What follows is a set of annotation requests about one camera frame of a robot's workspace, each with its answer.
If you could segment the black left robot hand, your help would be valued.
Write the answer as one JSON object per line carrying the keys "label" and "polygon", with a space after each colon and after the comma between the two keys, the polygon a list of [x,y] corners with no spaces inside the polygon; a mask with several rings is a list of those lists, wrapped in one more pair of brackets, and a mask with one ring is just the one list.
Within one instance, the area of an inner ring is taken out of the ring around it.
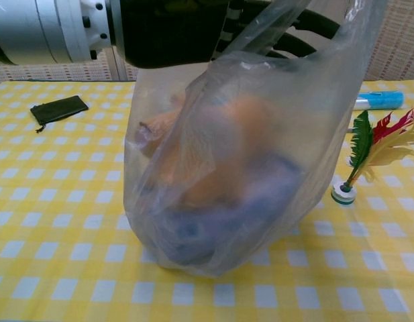
{"label": "black left robot hand", "polygon": [[105,0],[111,43],[137,68],[218,58],[268,0]]}

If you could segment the translucent plastic bag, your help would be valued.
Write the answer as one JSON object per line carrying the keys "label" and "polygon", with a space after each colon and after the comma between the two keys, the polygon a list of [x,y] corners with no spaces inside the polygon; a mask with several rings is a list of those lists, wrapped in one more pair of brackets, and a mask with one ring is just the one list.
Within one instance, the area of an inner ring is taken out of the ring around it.
{"label": "translucent plastic bag", "polygon": [[327,189],[388,0],[225,0],[211,29],[164,1],[163,63],[140,68],[123,205],[162,267],[220,276],[289,232]]}

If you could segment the orange plush toy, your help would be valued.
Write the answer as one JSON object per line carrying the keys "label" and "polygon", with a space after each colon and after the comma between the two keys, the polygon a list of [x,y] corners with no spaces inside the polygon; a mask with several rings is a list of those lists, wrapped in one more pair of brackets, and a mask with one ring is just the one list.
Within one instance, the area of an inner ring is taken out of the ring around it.
{"label": "orange plush toy", "polygon": [[202,107],[180,127],[183,141],[165,148],[147,187],[168,188],[174,209],[236,206],[248,187],[250,161],[274,145],[277,116],[274,103],[249,95]]}

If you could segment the blue printed package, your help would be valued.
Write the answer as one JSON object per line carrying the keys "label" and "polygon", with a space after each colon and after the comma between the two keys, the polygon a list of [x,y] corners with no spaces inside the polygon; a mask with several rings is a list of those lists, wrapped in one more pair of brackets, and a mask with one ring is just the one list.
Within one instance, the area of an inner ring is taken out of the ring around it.
{"label": "blue printed package", "polygon": [[248,258],[287,210],[299,187],[300,168],[277,154],[253,161],[249,185],[234,207],[149,213],[139,239],[157,260],[202,270],[228,270]]}

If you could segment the white and blue tube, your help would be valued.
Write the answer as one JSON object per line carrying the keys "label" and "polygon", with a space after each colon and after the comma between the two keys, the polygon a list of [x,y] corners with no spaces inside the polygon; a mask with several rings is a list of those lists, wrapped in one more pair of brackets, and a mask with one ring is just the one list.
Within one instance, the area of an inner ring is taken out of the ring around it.
{"label": "white and blue tube", "polygon": [[354,110],[395,110],[399,109],[405,101],[400,91],[378,91],[360,93],[356,99]]}

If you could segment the yellow checkered tablecloth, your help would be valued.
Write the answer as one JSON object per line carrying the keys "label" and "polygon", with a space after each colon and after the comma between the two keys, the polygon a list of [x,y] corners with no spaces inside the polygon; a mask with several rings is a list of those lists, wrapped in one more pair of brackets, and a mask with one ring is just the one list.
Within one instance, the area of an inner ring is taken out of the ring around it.
{"label": "yellow checkered tablecloth", "polygon": [[[0,321],[414,322],[414,156],[221,278],[164,270],[123,213],[133,90],[0,84]],[[32,107],[75,95],[87,111],[36,133]]]}

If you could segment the feather shuttlecock with white base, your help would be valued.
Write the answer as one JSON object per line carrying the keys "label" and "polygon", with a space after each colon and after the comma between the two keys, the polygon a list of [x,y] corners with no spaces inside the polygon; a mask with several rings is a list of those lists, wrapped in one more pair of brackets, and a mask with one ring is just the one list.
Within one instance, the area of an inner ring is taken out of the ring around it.
{"label": "feather shuttlecock with white base", "polygon": [[333,184],[331,197],[342,205],[355,201],[356,181],[363,176],[373,182],[376,166],[387,166],[407,156],[414,156],[414,107],[393,125],[391,114],[380,119],[375,126],[370,123],[368,112],[363,111],[354,118],[352,128],[350,175],[345,181]]}

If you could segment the black drawstring pouch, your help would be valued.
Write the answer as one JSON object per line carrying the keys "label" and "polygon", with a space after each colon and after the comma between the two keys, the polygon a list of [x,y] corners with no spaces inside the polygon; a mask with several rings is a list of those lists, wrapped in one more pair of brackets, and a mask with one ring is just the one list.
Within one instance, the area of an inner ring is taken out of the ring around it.
{"label": "black drawstring pouch", "polygon": [[40,133],[45,129],[47,124],[66,119],[88,109],[87,104],[78,95],[75,95],[65,99],[35,105],[30,111],[40,126],[36,130],[36,133]]}

